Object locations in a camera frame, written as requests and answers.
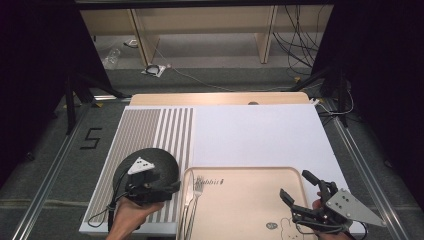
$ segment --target gray floor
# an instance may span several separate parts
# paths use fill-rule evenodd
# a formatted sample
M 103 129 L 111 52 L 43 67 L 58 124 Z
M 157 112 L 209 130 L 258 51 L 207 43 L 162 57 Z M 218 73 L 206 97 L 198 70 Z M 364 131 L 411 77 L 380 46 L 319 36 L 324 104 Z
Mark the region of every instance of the gray floor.
M 143 66 L 138 49 L 123 46 L 123 42 L 131 39 L 132 36 L 97 37 L 95 43 L 100 59 L 104 59 L 113 48 L 120 50 L 116 69 L 108 70 L 107 73 L 112 85 L 127 94 L 217 92 L 224 91 L 222 87 L 234 91 L 266 89 L 280 91 L 293 86 L 295 77 L 307 77 L 287 70 L 287 67 L 294 65 L 296 60 L 289 61 L 275 41 L 271 47 L 269 62 L 261 64 L 255 40 L 250 34 L 163 36 L 158 47 L 160 54 L 155 55 L 153 63 L 171 64 L 179 72 L 166 69 L 160 78 L 146 77 L 141 74 Z M 304 73 L 309 71 L 307 68 L 296 68 L 296 70 Z M 318 89 L 319 85 L 311 86 L 305 91 L 309 96 L 317 96 Z M 95 95 L 106 94 L 98 89 L 93 89 L 93 92 Z M 112 143 L 121 117 L 120 113 L 126 105 L 128 102 L 105 101 L 99 105 L 84 104 L 77 107 L 80 122 L 78 131 L 73 136 L 66 159 L 60 167 L 60 173 L 54 179 L 54 184 L 48 192 L 47 200 L 32 226 L 28 239 L 93 238 L 80 234 L 78 228 Z M 35 161 L 20 164 L 0 190 L 0 239 L 13 237 L 26 209 L 37 195 L 44 176 L 63 147 L 62 143 L 66 137 L 66 108 L 63 101 L 58 105 L 56 114 L 58 118 L 50 122 L 37 148 L 34 149 Z M 378 213 L 381 209 L 352 160 L 352 153 L 337 127 L 338 120 L 332 119 L 328 123 L 327 119 L 322 120 L 351 192 Z M 392 169 L 384 165 L 384 152 L 372 131 L 355 113 L 348 115 L 348 123 L 349 132 L 393 207 L 401 226 L 410 239 L 422 239 L 424 214 L 402 180 Z M 101 139 L 99 145 L 93 150 L 82 150 L 81 147 L 92 144 L 84 138 L 88 129 L 93 127 L 102 128 L 93 131 L 91 135 Z M 369 231 L 368 239 L 399 239 L 387 229 L 370 227 Z

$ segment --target black cable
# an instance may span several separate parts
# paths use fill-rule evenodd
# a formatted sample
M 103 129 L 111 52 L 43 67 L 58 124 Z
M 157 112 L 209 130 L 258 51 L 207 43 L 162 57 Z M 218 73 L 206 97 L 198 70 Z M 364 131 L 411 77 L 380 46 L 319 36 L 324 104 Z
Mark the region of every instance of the black cable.
M 289 43 L 287 40 L 285 40 L 283 37 L 281 37 L 279 33 L 277 33 L 277 36 L 278 36 L 278 38 L 280 38 L 280 40 L 281 40 L 281 41 L 285 42 L 286 44 L 291 44 L 291 43 Z M 304 46 L 301 46 L 301 45 L 298 45 L 298 44 L 294 44 L 294 43 L 292 44 L 292 46 L 293 46 L 293 47 L 299 47 L 299 48 L 303 48 L 303 47 L 304 47 Z M 315 52 L 317 52 L 317 51 L 318 51 L 318 49 L 313 48 L 313 47 L 308 47 L 308 48 L 309 48 L 309 50 L 311 50 L 311 51 L 315 51 Z
M 363 223 L 363 222 L 359 222 L 359 223 L 362 224 L 362 226 L 364 227 L 364 230 L 365 230 L 364 236 L 361 238 L 361 240 L 364 240 L 368 235 L 368 228 L 365 225 L 365 223 Z
M 287 55 L 290 57 L 292 57 L 292 58 L 294 58 L 294 59 L 296 59 L 296 60 L 298 60 L 299 62 L 301 62 L 301 63 L 303 63 L 303 64 L 305 64 L 305 65 L 307 65 L 308 67 L 312 67 L 311 65 L 309 65 L 309 63 L 307 63 L 307 62 L 305 62 L 305 61 L 303 61 L 302 59 L 300 59 L 298 56 L 296 56 L 296 55 L 294 55 L 291 51 L 290 51 L 290 49 L 287 49 L 279 40 L 278 40 L 278 38 L 277 38 L 277 36 L 275 35 L 275 33 L 273 33 L 273 35 L 274 35 L 274 38 L 275 38 L 275 40 L 277 40 L 277 43 L 278 43 L 278 45 L 287 53 Z
M 312 45 L 314 45 L 315 47 L 317 47 L 317 48 L 319 48 L 319 46 L 316 44 L 316 39 L 314 40 L 314 39 L 312 39 L 311 38 L 311 36 L 309 35 L 309 33 L 308 32 L 304 32 L 303 30 L 302 30 L 302 34 L 303 35 L 306 35 L 306 37 L 307 38 L 309 38 L 309 40 L 312 42 Z
M 317 37 L 318 37 L 318 30 L 319 30 L 319 16 L 321 15 L 322 9 L 324 9 L 324 7 L 326 7 L 328 5 L 328 3 L 330 2 L 330 0 L 328 0 L 318 11 L 318 16 L 317 16 L 317 26 L 316 26 L 316 30 L 315 30 L 315 41 L 312 41 L 314 43 L 314 45 L 316 47 L 318 47 L 318 45 L 316 44 L 317 42 Z
M 296 17 L 296 24 L 294 23 L 294 21 L 293 21 L 293 18 L 292 18 L 292 16 L 290 15 L 290 13 L 289 13 L 289 11 L 288 11 L 288 9 L 287 9 L 287 5 L 285 5 L 284 6 L 284 8 L 285 8 L 285 10 L 286 10 L 286 13 L 287 13 L 287 15 L 288 15 L 288 17 L 289 17 L 289 19 L 290 19 L 290 22 L 291 22 L 291 24 L 292 24 L 292 26 L 293 26 L 293 28 L 294 28 L 294 34 L 293 34 L 293 37 L 292 37 L 292 40 L 291 40 L 291 43 L 290 43 L 290 47 L 289 47 L 289 52 L 291 52 L 291 46 L 292 45 L 294 45 L 294 39 L 295 39 L 295 36 L 298 36 L 298 38 L 299 38 L 299 41 L 300 41 L 300 44 L 301 44 L 301 49 L 302 49 L 302 52 L 303 52 L 303 55 L 304 55 L 304 59 L 305 59 L 305 61 L 306 61 L 306 63 L 305 63 L 305 61 L 302 61 L 302 63 L 303 64 L 305 64 L 306 66 L 308 66 L 308 67 L 310 67 L 310 68 L 312 68 L 312 65 L 311 65 L 311 63 L 309 62 L 309 60 L 308 60 L 308 56 L 306 55 L 306 53 L 305 53 L 305 48 L 309 48 L 307 45 L 305 45 L 305 43 L 304 43 L 304 41 L 303 41 L 303 39 L 302 39 L 302 37 L 300 36 L 300 34 L 299 34 L 299 7 L 297 7 L 296 6 L 296 8 L 295 8 L 295 10 L 296 10 L 296 12 L 295 12 L 295 17 Z M 288 56 L 288 62 L 289 62 L 289 65 L 290 65 L 290 68 L 291 68 L 291 64 L 290 64 L 290 57 Z
M 328 228 L 328 229 L 330 229 L 330 228 L 334 228 L 334 230 L 328 230 L 328 231 L 324 231 L 324 232 L 319 232 L 319 233 L 324 233 L 324 234 L 328 234 L 328 233 L 338 233 L 338 232 L 341 232 L 342 230 L 343 230 L 343 225 L 336 225 L 336 226 L 331 226 L 331 225 L 326 225 L 326 224 L 320 224 L 320 223 L 314 223 L 314 222 L 307 222 L 307 221 L 297 221 L 296 222 L 296 228 L 297 228 L 297 231 L 299 231 L 301 234 L 315 234 L 315 233 L 305 233 L 305 232 L 302 232 L 301 230 L 300 230 L 300 227 L 298 226 L 299 224 L 300 225 L 303 225 L 302 223 L 307 223 L 308 225 L 314 225 L 315 227 L 325 227 L 325 228 Z
M 318 116 L 320 116 L 320 117 L 329 117 L 329 116 L 332 116 L 331 114 L 329 114 L 328 112 L 319 112 L 318 113 Z
M 331 122 L 332 120 L 334 120 L 335 117 L 334 116 L 329 116 L 326 120 L 327 122 L 325 122 L 325 120 L 322 122 L 322 126 L 325 127 L 325 125 L 327 125 L 329 122 Z
M 287 73 L 288 76 L 291 76 L 291 77 L 296 77 L 296 76 L 290 75 L 290 73 L 288 72 L 289 70 L 291 70 L 292 72 L 294 72 L 298 75 L 304 75 L 304 76 L 310 76 L 311 75 L 310 73 L 298 72 L 298 71 L 294 70 L 293 66 L 289 66 L 289 68 L 286 69 L 286 73 Z
M 308 38 L 309 38 L 309 40 L 312 42 L 312 44 L 313 45 L 316 45 L 315 43 L 314 43 L 314 41 L 311 39 L 311 37 L 309 36 L 309 34 L 307 33 L 307 32 L 304 32 L 303 30 L 302 30 L 302 26 L 299 26 L 299 28 L 300 28 L 300 31 L 302 32 L 302 35 L 303 36 L 305 36 L 306 35 L 306 37 L 307 37 L 307 41 L 308 41 Z M 306 45 L 304 46 L 304 49 L 308 52 L 308 56 L 311 58 L 311 61 L 312 62 L 315 62 L 315 58 L 311 55 L 311 47 L 309 47 L 309 43 L 306 43 Z
M 296 9 L 297 9 L 297 11 L 296 11 L 296 24 L 297 24 L 297 29 L 298 29 L 297 35 L 299 36 L 299 40 L 300 40 L 301 44 L 303 44 L 303 46 L 304 46 L 302 48 L 302 52 L 303 52 L 304 56 L 306 57 L 306 59 L 308 59 L 307 56 L 309 56 L 309 58 L 311 59 L 311 61 L 313 63 L 314 58 L 312 57 L 311 52 L 309 51 L 309 45 L 305 44 L 303 38 L 300 36 L 300 33 L 305 35 L 303 30 L 302 30 L 302 26 L 300 25 L 300 21 L 299 21 L 300 20 L 300 7 L 301 7 L 300 5 L 296 5 Z
M 96 215 L 94 215 L 94 216 L 90 217 L 90 218 L 88 219 L 88 221 L 87 221 L 88 226 L 90 226 L 90 227 L 94 227 L 94 228 L 98 228 L 98 227 L 100 227 L 100 226 L 103 224 L 103 222 L 105 221 L 105 218 L 106 218 L 106 211 L 107 211 L 107 210 L 108 210 L 108 209 L 107 209 L 107 208 L 105 208 L 105 210 L 103 210 L 103 211 L 101 211 L 100 213 L 98 213 L 98 214 L 96 214 Z M 102 219 L 102 221 L 100 222 L 100 224 L 99 224 L 99 225 L 92 225 L 92 224 L 90 223 L 90 221 L 91 221 L 91 220 L 93 220 L 95 217 L 100 216 L 102 213 L 103 213 L 104 215 L 103 215 L 103 219 Z
M 123 193 L 123 194 L 122 194 L 122 195 L 120 195 L 118 198 L 116 198 L 116 195 L 118 194 L 119 186 L 121 185 L 121 181 L 122 181 L 122 179 L 124 178 L 125 173 L 126 173 L 127 171 L 125 171 L 125 170 L 124 170 L 124 171 L 121 173 L 121 175 L 119 176 L 118 182 L 116 183 L 115 188 L 113 189 L 113 195 L 112 195 L 112 200 L 111 200 L 110 204 L 109 204 L 109 205 L 108 205 L 108 206 L 107 206 L 107 207 L 106 207 L 103 211 L 101 211 L 100 213 L 97 213 L 96 215 L 94 215 L 94 216 L 92 216 L 92 217 L 90 217 L 90 218 L 88 219 L 87 224 L 88 224 L 90 227 L 94 227 L 94 228 L 98 228 L 98 227 L 100 227 L 100 226 L 103 224 L 103 222 L 105 221 L 105 218 L 106 218 L 106 211 L 108 211 L 108 210 L 109 210 L 109 212 L 110 212 L 111 210 L 115 210 L 116 202 L 119 200 L 119 198 L 123 197 L 125 194 L 128 194 L 128 193 Z M 104 215 L 103 215 L 103 218 L 102 218 L 102 221 L 100 222 L 100 224 L 99 224 L 99 225 L 92 225 L 92 224 L 90 223 L 90 221 L 91 221 L 91 220 L 93 220 L 95 217 L 100 216 L 101 214 L 104 214 Z

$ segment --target tray logo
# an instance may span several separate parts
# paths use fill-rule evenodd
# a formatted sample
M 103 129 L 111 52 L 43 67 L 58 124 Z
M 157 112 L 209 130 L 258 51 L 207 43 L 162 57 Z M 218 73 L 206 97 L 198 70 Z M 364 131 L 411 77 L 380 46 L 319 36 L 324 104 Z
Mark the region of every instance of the tray logo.
M 206 185 L 222 185 L 224 184 L 224 179 L 203 179 L 202 184 Z

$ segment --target white tabletop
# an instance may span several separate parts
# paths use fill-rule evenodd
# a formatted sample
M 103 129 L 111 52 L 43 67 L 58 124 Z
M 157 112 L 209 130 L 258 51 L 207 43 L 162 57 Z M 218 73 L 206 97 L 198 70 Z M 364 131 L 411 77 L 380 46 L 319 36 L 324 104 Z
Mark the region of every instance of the white tabletop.
M 312 104 L 129 106 L 124 114 L 133 110 L 187 108 L 194 111 L 190 131 L 190 161 L 185 168 L 293 167 L 300 173 L 309 170 L 319 179 L 334 181 L 339 188 L 348 189 Z M 122 129 L 120 124 L 117 135 Z M 318 198 L 316 193 L 319 189 L 306 180 L 303 185 L 310 207 Z M 176 222 L 147 222 L 135 233 L 167 236 L 175 234 L 176 227 Z M 361 231 L 360 227 L 351 228 L 352 233 Z M 92 228 L 84 221 L 80 232 L 106 234 L 107 224 Z

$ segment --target cable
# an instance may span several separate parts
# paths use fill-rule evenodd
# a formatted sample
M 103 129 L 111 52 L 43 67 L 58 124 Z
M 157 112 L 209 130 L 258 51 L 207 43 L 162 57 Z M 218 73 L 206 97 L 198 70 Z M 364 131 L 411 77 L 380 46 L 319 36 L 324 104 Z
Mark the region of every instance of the cable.
M 98 227 L 100 227 L 100 226 L 103 224 L 103 222 L 105 221 L 105 218 L 106 218 L 106 211 L 107 211 L 107 210 L 108 210 L 108 208 L 105 208 L 105 210 L 101 211 L 100 213 L 98 213 L 98 214 L 96 214 L 96 215 L 94 215 L 94 216 L 91 216 L 91 217 L 88 219 L 88 221 L 87 221 L 88 226 L 90 226 L 90 227 L 94 227 L 94 228 L 98 228 Z M 95 217 L 100 216 L 101 214 L 103 214 L 103 218 L 102 218 L 102 221 L 99 223 L 99 225 L 93 225 L 93 224 L 91 224 L 91 223 L 90 223 L 90 221 L 91 221 L 91 220 L 93 220 Z
M 364 240 L 368 235 L 368 228 L 365 225 L 365 223 L 363 223 L 363 222 L 359 222 L 359 223 L 362 224 L 362 226 L 364 227 L 364 230 L 365 230 L 364 236 L 361 238 L 361 240 Z
M 322 10 L 324 9 L 324 7 L 326 7 L 328 5 L 328 3 L 330 2 L 330 0 L 328 0 L 318 11 L 318 16 L 317 16 L 317 27 L 316 27 L 316 31 L 315 31 L 315 41 L 314 44 L 316 45 L 317 42 L 317 37 L 318 37 L 318 29 L 319 29 L 319 16 L 321 15 Z
M 159 55 L 161 56 L 161 58 L 162 59 L 164 59 L 166 62 L 168 62 L 168 60 L 163 56 L 163 54 L 156 48 L 156 46 L 154 46 L 153 44 L 151 44 L 151 46 L 153 46 L 153 48 L 155 49 L 155 51 L 157 52 L 157 53 L 159 53 Z M 185 74 L 185 73 L 182 73 L 182 72 L 180 72 L 177 68 L 175 68 L 175 67 L 172 67 L 172 69 L 176 72 L 176 73 L 178 73 L 178 74 L 180 74 L 181 76 L 184 76 L 184 77 L 187 77 L 187 78 L 190 78 L 190 79 L 193 79 L 193 80 L 195 80 L 195 81 L 197 81 L 197 82 L 199 82 L 199 83 L 201 83 L 201 84 L 203 84 L 203 85 L 205 85 L 205 86 L 207 86 L 207 87 L 211 87 L 211 88 L 217 88 L 217 89 L 221 89 L 221 90 L 224 90 L 224 91 L 228 91 L 228 92 L 245 92 L 245 91 L 237 91 L 237 90 L 234 90 L 234 89 L 230 89 L 230 88 L 225 88 L 225 87 L 220 87 L 220 86 L 216 86 L 216 85 L 212 85 L 212 84 L 208 84 L 208 83 L 205 83 L 205 82 L 203 82 L 203 81 L 201 81 L 201 80 L 199 80 L 199 79 L 197 79 L 197 78 L 195 78 L 195 77 L 193 77 L 193 76 L 190 76 L 190 75 L 188 75 L 188 74 Z M 249 92 L 269 92 L 269 91 L 272 91 L 272 90 L 277 90 L 277 89 L 290 89 L 291 87 L 274 87 L 274 88 L 268 88 L 268 89 L 258 89 L 258 90 L 250 90 Z
M 309 91 L 309 90 L 311 90 L 311 89 L 313 89 L 313 88 L 315 88 L 315 87 L 318 87 L 318 86 L 321 86 L 322 85 L 322 83 L 318 83 L 318 84 L 315 84 L 315 85 L 313 85 L 313 86 L 310 86 L 310 87 L 305 87 L 305 88 L 303 88 L 305 91 Z M 317 98 L 315 95 L 316 95 L 316 93 L 319 91 L 319 89 L 316 89 L 315 91 L 313 91 L 313 93 L 311 94 L 311 95 L 309 95 L 308 94 L 308 96 L 309 97 L 314 97 L 314 98 Z
M 309 235 L 309 234 L 315 234 L 315 233 L 305 233 L 303 231 L 301 231 L 301 228 L 299 226 L 299 224 L 308 224 L 308 225 L 314 225 L 316 227 L 325 227 L 325 228 L 334 228 L 334 230 L 329 230 L 329 231 L 325 231 L 325 232 L 320 232 L 320 233 L 338 233 L 343 231 L 343 225 L 336 225 L 336 226 L 331 226 L 331 225 L 326 225 L 326 224 L 321 224 L 321 223 L 314 223 L 314 222 L 306 222 L 306 221 L 297 221 L 296 222 L 296 228 L 297 230 L 301 233 L 301 234 L 305 234 L 305 235 Z
M 293 19 L 292 19 L 292 16 L 290 15 L 289 10 L 287 9 L 287 5 L 285 5 L 285 6 L 284 6 L 284 8 L 285 8 L 286 13 L 287 13 L 287 16 L 289 17 L 290 22 L 291 22 L 291 24 L 292 24 L 292 26 L 293 26 L 293 28 L 294 28 L 294 34 L 293 34 L 293 37 L 292 37 L 291 45 L 292 45 L 292 44 L 293 44 L 293 42 L 294 42 L 295 36 L 298 36 L 299 41 L 300 41 L 300 44 L 301 44 L 302 46 L 306 46 L 306 45 L 304 44 L 304 41 L 303 41 L 302 37 L 300 36 L 300 31 L 299 31 L 299 30 L 300 30 L 300 24 L 299 24 L 300 7 L 299 7 L 299 5 L 296 5 L 296 6 L 295 6 L 295 19 L 296 19 L 296 24 L 294 23 L 294 21 L 293 21 Z M 304 48 L 303 48 L 303 47 L 302 47 L 302 52 L 303 52 L 303 55 L 305 56 L 305 60 L 306 60 L 306 62 L 308 63 L 308 66 L 312 67 L 312 64 L 311 64 L 311 63 L 309 63 L 308 58 L 307 58 L 307 55 L 305 54 L 305 52 L 304 52 Z
M 353 111 L 353 108 L 354 108 L 354 103 L 353 103 L 353 97 L 352 97 L 352 94 L 350 93 L 350 91 L 349 90 L 347 90 L 347 92 L 349 93 L 349 96 L 350 96 L 350 100 L 351 100 L 351 103 L 352 103 L 352 105 L 351 105 L 351 108 L 348 110 L 348 111 L 346 111 L 346 112 L 341 112 L 341 113 L 338 113 L 338 112 L 333 112 L 333 111 L 329 111 L 324 105 L 322 105 L 321 103 L 318 103 L 317 105 L 318 106 L 320 106 L 320 107 L 322 107 L 328 114 L 330 114 L 330 115 L 343 115 L 343 114 L 348 114 L 348 113 L 350 113 L 350 112 L 352 112 Z
M 115 188 L 113 189 L 112 200 L 111 200 L 110 204 L 109 204 L 108 206 L 106 206 L 106 208 L 105 208 L 103 211 L 101 211 L 100 213 L 97 213 L 97 214 L 96 214 L 96 215 L 94 215 L 94 216 L 91 216 L 91 217 L 88 219 L 87 224 L 88 224 L 90 227 L 94 227 L 94 228 L 98 228 L 98 227 L 100 227 L 100 226 L 104 223 L 104 221 L 105 221 L 105 218 L 106 218 L 106 211 L 108 211 L 108 210 L 110 211 L 110 210 L 112 210 L 112 208 L 113 208 L 113 210 L 114 210 L 114 209 L 115 209 L 115 206 L 112 206 L 112 205 L 113 205 L 113 204 L 115 204 L 115 205 L 116 205 L 116 202 L 117 202 L 117 201 L 118 201 L 121 197 L 128 195 L 128 192 L 124 192 L 124 193 L 123 193 L 123 194 L 121 194 L 118 198 L 116 197 L 116 195 L 118 194 L 119 186 L 121 185 L 121 181 L 122 181 L 122 179 L 124 178 L 124 176 L 125 176 L 125 174 L 126 174 L 126 172 L 127 172 L 127 171 L 128 171 L 128 169 L 124 169 L 124 171 L 122 171 L 121 175 L 119 176 L 118 182 L 116 183 Z M 101 214 L 104 214 L 104 215 L 103 215 L 103 218 L 102 218 L 102 220 L 100 221 L 99 225 L 92 225 L 92 224 L 90 223 L 90 221 L 91 221 L 91 220 L 93 220 L 94 218 L 96 218 L 96 217 L 100 216 Z
M 325 125 L 327 125 L 332 120 L 334 120 L 334 116 L 327 116 L 327 118 L 324 121 L 322 121 L 322 126 L 325 127 Z
M 309 51 L 309 47 L 308 44 L 305 44 L 303 41 L 303 38 L 300 36 L 300 33 L 302 33 L 303 35 L 305 35 L 302 31 L 302 27 L 300 26 L 300 5 L 296 5 L 296 27 L 297 27 L 297 35 L 299 37 L 300 43 L 303 44 L 302 46 L 304 46 L 302 48 L 302 52 L 306 57 L 306 60 L 308 60 L 307 56 L 311 59 L 312 63 L 314 62 L 314 58 L 311 55 L 311 52 Z
M 300 59 L 298 56 L 296 56 L 296 55 L 294 55 L 291 51 L 290 51 L 290 48 L 289 49 L 287 49 L 279 40 L 278 40 L 278 38 L 277 38 L 277 36 L 275 35 L 275 33 L 273 33 L 273 35 L 274 35 L 274 38 L 275 38 L 275 40 L 277 40 L 277 43 L 278 43 L 278 45 L 283 49 L 283 51 L 285 51 L 286 53 L 287 53 L 287 55 L 290 57 L 292 57 L 292 58 L 294 58 L 294 59 L 296 59 L 298 62 L 301 62 L 301 63 L 303 63 L 303 64 L 305 64 L 306 66 L 308 66 L 308 67 L 312 67 L 312 65 L 310 65 L 308 62 L 305 62 L 305 61 L 303 61 L 302 59 Z
M 285 40 L 283 37 L 281 37 L 280 36 L 280 33 L 274 33 L 274 34 L 277 34 L 277 36 L 278 36 L 278 38 L 281 40 L 281 41 L 283 41 L 284 43 L 286 43 L 286 44 L 291 44 L 293 47 L 299 47 L 299 48 L 303 48 L 304 46 L 302 46 L 302 45 L 298 45 L 298 44 L 294 44 L 294 43 L 290 43 L 290 42 L 288 42 L 287 40 Z M 313 47 L 308 47 L 308 49 L 309 50 L 311 50 L 311 51 L 314 51 L 314 52 L 318 52 L 318 49 L 316 49 L 316 48 L 313 48 Z

